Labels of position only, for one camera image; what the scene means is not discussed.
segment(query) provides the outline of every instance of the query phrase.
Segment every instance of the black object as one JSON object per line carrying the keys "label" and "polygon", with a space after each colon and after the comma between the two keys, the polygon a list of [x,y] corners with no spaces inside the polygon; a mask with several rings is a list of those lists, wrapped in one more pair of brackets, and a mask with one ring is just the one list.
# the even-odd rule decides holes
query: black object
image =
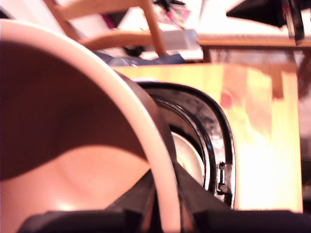
{"label": "black object", "polygon": [[136,185],[104,210],[54,211],[28,218],[18,233],[133,233],[153,205],[149,170]]}
{"label": "black object", "polygon": [[157,103],[171,131],[186,138],[200,154],[205,167],[204,188],[233,207],[235,153],[231,129],[221,107],[210,96],[188,86],[172,83],[140,83],[140,86]]}
{"label": "black object", "polygon": [[170,4],[176,4],[176,5],[185,5],[184,2],[178,1],[178,0],[157,0],[154,2],[154,4],[162,5],[162,7],[169,12],[170,11]]}
{"label": "black object", "polygon": [[133,57],[139,57],[142,52],[145,51],[144,46],[135,46],[135,47],[123,47],[127,55]]}
{"label": "black object", "polygon": [[111,14],[109,14],[111,20],[113,21],[113,23],[115,24],[116,27],[121,23],[123,17],[124,17],[125,14],[127,13],[127,11],[128,11],[128,10],[123,11],[123,12],[116,12],[116,13],[111,13]]}
{"label": "black object", "polygon": [[7,12],[5,12],[3,9],[0,10],[0,18],[7,18],[7,19],[13,19]]}
{"label": "black object", "polygon": [[[311,160],[301,160],[301,178],[302,178],[302,186],[311,186]],[[304,192],[303,199],[303,212],[311,214],[311,196],[306,195]]]}
{"label": "black object", "polygon": [[301,10],[311,7],[311,0],[245,0],[227,12],[228,17],[249,19],[281,28],[287,24],[290,37],[304,38]]}

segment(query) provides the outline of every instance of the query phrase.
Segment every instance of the wooden surface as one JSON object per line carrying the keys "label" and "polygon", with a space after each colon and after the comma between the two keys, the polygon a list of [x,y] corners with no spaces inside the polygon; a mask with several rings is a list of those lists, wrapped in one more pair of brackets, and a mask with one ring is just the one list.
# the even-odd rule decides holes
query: wooden surface
{"label": "wooden surface", "polygon": [[153,10],[154,2],[152,0],[139,0],[139,6],[143,9],[152,40],[155,46],[155,51],[158,55],[165,55],[165,46],[162,32],[157,23],[157,16]]}
{"label": "wooden surface", "polygon": [[79,43],[89,50],[101,50],[112,47],[152,45],[153,40],[149,31],[121,32],[113,29],[103,35],[81,40]]}
{"label": "wooden surface", "polygon": [[295,64],[115,67],[206,92],[223,108],[236,149],[235,209],[302,211]]}
{"label": "wooden surface", "polygon": [[74,0],[60,12],[65,20],[91,15],[96,13],[114,13],[127,10],[132,6],[138,6],[138,0]]}
{"label": "wooden surface", "polygon": [[61,13],[59,12],[59,10],[57,10],[55,8],[55,6],[57,6],[57,3],[55,0],[43,0],[44,3],[46,4],[47,8],[50,10],[50,12],[52,13],[52,15],[55,17],[57,23],[59,24],[59,26],[62,28],[62,30],[64,31],[64,33],[71,39],[78,41],[80,39],[78,33],[76,32],[76,30],[72,27],[72,25],[67,22],[66,20],[64,20],[61,16]]}
{"label": "wooden surface", "polygon": [[281,36],[228,36],[199,34],[198,43],[201,46],[218,49],[311,49],[310,37],[303,39],[296,45],[294,39]]}

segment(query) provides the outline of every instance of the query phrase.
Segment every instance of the blue fabric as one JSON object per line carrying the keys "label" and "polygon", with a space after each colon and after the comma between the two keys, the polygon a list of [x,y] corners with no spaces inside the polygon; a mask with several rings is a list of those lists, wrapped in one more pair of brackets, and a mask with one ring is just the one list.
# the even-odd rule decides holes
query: blue fabric
{"label": "blue fabric", "polygon": [[112,57],[102,52],[94,51],[94,53],[111,67],[173,65],[185,62],[180,54],[165,55],[150,61],[139,57]]}

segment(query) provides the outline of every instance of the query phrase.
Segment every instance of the wooden table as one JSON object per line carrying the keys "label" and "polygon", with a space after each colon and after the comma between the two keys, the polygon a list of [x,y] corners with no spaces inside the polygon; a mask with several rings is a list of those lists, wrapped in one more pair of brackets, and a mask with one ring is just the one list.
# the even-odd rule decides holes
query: wooden table
{"label": "wooden table", "polygon": [[302,211],[295,64],[115,67],[200,89],[223,108],[236,149],[235,209]]}
{"label": "wooden table", "polygon": [[224,50],[285,50],[294,56],[293,51],[302,50],[303,61],[297,72],[299,80],[299,97],[308,92],[311,83],[311,39],[306,38],[298,45],[293,39],[276,36],[220,36],[201,34],[198,43],[203,50],[203,61],[211,62],[210,49]]}

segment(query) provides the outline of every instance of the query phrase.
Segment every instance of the chair backrest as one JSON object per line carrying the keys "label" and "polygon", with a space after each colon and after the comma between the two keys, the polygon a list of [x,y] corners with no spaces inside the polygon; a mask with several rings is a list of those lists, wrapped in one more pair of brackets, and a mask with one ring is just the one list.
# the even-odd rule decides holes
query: chair backrest
{"label": "chair backrest", "polygon": [[[55,0],[43,0],[64,33],[90,50],[100,50],[122,46],[153,45],[158,55],[164,55],[165,47],[161,30],[153,11],[152,0],[75,0],[61,6]],[[145,13],[150,32],[124,32],[111,30],[95,38],[82,40],[69,20],[96,13],[114,13],[129,7],[139,6]]]}

